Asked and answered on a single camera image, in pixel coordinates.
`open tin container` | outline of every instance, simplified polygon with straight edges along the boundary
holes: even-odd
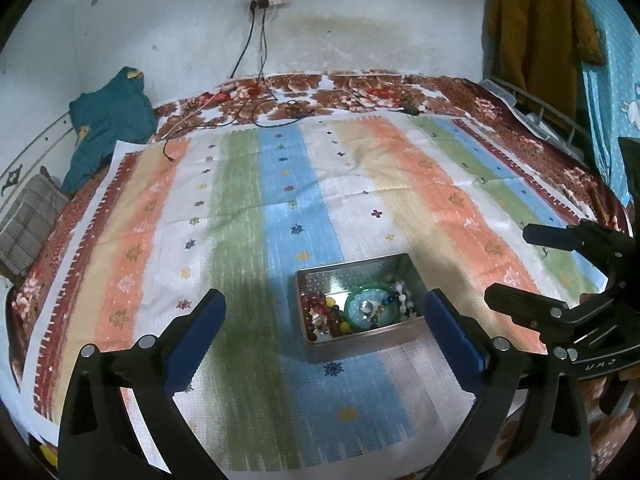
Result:
[[[412,301],[417,311],[415,319],[328,340],[312,342],[307,338],[302,296],[324,294],[328,298],[334,298],[335,304],[344,311],[347,297],[363,284],[381,283],[392,286],[396,282],[404,282],[406,289],[411,291]],[[296,298],[307,359],[315,363],[343,359],[416,339],[427,330],[422,317],[422,306],[427,291],[414,263],[406,253],[300,269],[296,272]]]

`white wall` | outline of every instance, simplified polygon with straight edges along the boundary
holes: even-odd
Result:
[[[73,0],[33,0],[0,52],[0,173],[80,93]]]
[[[126,64],[145,72],[155,104],[213,88],[228,78],[246,41],[248,1],[75,0],[82,89],[100,88]],[[390,68],[479,80],[483,6],[484,0],[292,0],[268,14],[265,71]],[[258,72],[258,34],[254,40],[238,75]]]

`cable connector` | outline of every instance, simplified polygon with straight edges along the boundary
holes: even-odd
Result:
[[[269,0],[258,0],[258,9],[268,9]]]

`hanging brown garment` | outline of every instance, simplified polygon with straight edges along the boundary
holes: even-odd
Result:
[[[586,1],[488,0],[486,26],[502,79],[574,119],[578,59],[604,63]]]

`orange stripe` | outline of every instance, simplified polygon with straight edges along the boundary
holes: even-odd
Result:
[[[134,343],[134,319],[142,302],[146,262],[153,250],[154,235],[177,165],[188,145],[189,139],[185,137],[172,142],[169,156],[175,162],[160,158],[149,174],[148,186],[136,197],[133,215],[118,234],[116,257],[94,328],[96,341],[112,342],[118,348],[129,348]]]
[[[471,273],[481,297],[489,285],[503,282],[510,267],[520,280],[520,288],[537,292],[535,283],[517,255],[491,230],[471,198],[453,184],[449,174],[433,158],[414,146],[401,130],[385,118],[373,116],[361,118],[358,122],[375,136],[382,150],[394,159],[406,186],[413,189],[419,200],[424,202],[438,230],[449,238],[453,250],[459,254],[458,269]],[[464,227],[467,219],[474,222],[473,229]],[[421,226],[417,224],[412,228],[420,230]],[[530,350],[541,348],[537,333],[514,325],[503,314],[489,312],[493,318],[492,324],[508,327],[521,345]],[[488,312],[474,314],[486,319]]]

